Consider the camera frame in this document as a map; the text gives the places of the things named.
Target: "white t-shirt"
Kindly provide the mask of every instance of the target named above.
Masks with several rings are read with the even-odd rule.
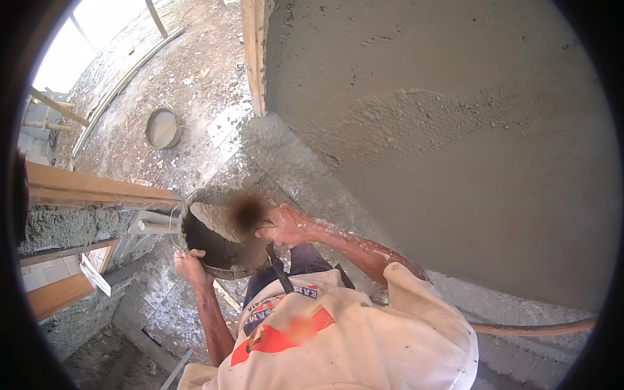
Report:
[[[399,263],[384,277],[387,307],[338,270],[291,276],[287,295],[272,282],[243,309],[218,370],[188,364],[178,388],[469,390],[479,354],[468,322]]]

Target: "hand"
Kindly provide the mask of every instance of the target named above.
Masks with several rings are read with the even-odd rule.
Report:
[[[315,241],[316,232],[319,230],[314,219],[286,204],[269,210],[265,219],[275,227],[258,229],[256,237],[271,240],[276,245],[288,245],[288,248],[306,241]]]
[[[205,250],[192,249],[188,254],[178,250],[173,254],[175,271],[182,275],[191,286],[212,286],[214,276],[207,273],[199,259],[206,255]]]

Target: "man's arm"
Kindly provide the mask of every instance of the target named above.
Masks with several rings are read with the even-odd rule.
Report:
[[[175,270],[182,275],[193,289],[199,319],[206,335],[208,354],[215,367],[228,357],[234,350],[234,338],[225,324],[213,282],[214,276],[204,271],[199,259],[206,251],[193,249],[187,255],[182,251],[175,252],[173,259]]]
[[[383,276],[384,269],[393,262],[404,265],[418,278],[425,280],[424,275],[416,266],[407,262],[395,251],[376,242],[342,232],[330,222],[315,220],[288,205],[270,210],[266,219],[275,227],[261,228],[256,232],[256,236],[273,240],[278,245],[285,243],[290,248],[307,241],[324,243],[338,250],[370,279],[384,286],[388,285]]]

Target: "worker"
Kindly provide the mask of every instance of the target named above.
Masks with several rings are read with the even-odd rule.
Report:
[[[186,365],[187,389],[469,390],[477,372],[474,330],[445,303],[417,267],[396,252],[339,231],[282,205],[268,211],[275,227],[256,236],[291,248],[286,294],[273,268],[253,275],[236,340],[219,309],[201,250],[175,255],[195,294],[208,353],[216,367]],[[346,288],[341,272],[310,245],[334,248],[377,283],[389,305]]]

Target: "man's left hand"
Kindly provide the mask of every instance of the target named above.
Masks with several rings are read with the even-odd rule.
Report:
[[[193,287],[202,285],[212,286],[215,279],[214,276],[207,273],[199,259],[206,255],[205,250],[192,249],[189,253],[184,254],[183,251],[176,251],[173,255],[175,263],[175,271],[182,275]]]

